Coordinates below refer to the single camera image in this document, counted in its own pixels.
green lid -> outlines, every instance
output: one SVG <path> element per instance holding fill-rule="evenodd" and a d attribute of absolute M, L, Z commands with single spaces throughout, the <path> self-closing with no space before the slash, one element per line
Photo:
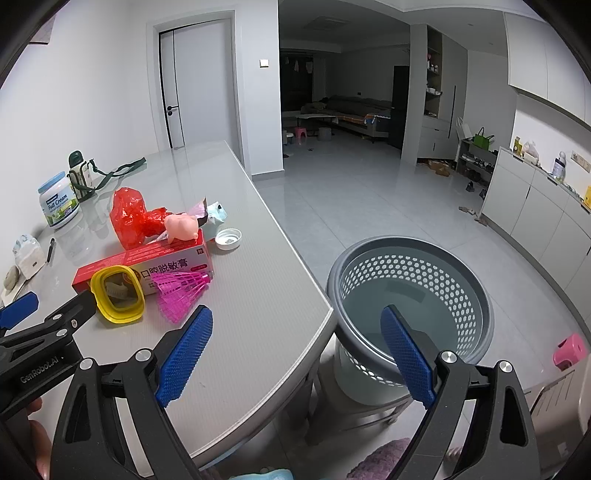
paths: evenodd
<path fill-rule="evenodd" d="M 76 165 L 84 162 L 84 158 L 82 158 L 82 152 L 80 150 L 72 152 L 68 157 L 68 162 L 70 163 L 70 168 L 74 168 Z"/>

yellow container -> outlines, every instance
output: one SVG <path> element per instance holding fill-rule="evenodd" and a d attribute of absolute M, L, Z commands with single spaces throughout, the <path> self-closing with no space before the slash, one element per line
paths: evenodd
<path fill-rule="evenodd" d="M 90 279 L 90 290 L 100 312 L 110 322 L 134 322 L 144 314 L 144 292 L 129 267 L 114 265 L 99 270 Z"/>

pink pig toy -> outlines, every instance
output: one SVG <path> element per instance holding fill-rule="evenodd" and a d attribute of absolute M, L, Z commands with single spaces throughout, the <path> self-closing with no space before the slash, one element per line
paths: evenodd
<path fill-rule="evenodd" d="M 192 215 L 168 215 L 164 219 L 164 227 L 168 232 L 168 243 L 175 238 L 179 240 L 193 240 L 199 236 L 199 223 Z"/>

perforated basket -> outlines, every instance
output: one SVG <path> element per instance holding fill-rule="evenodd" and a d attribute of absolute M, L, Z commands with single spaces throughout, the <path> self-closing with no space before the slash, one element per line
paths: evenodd
<path fill-rule="evenodd" d="M 383 236 L 349 247 L 330 271 L 327 292 L 338 318 L 335 377 L 361 403 L 383 404 L 401 394 L 404 379 L 379 329 L 389 304 L 465 362 L 477 364 L 491 344 L 484 287 L 461 260 L 422 240 Z"/>

red plastic bag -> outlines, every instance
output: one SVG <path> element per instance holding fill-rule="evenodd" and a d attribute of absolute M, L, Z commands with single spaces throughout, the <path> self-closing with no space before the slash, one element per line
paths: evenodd
<path fill-rule="evenodd" d="M 143 245 L 146 237 L 163 233 L 164 218 L 171 214 L 165 207 L 147 212 L 142 194 L 123 187 L 115 192 L 109 217 L 119 242 L 131 250 Z"/>

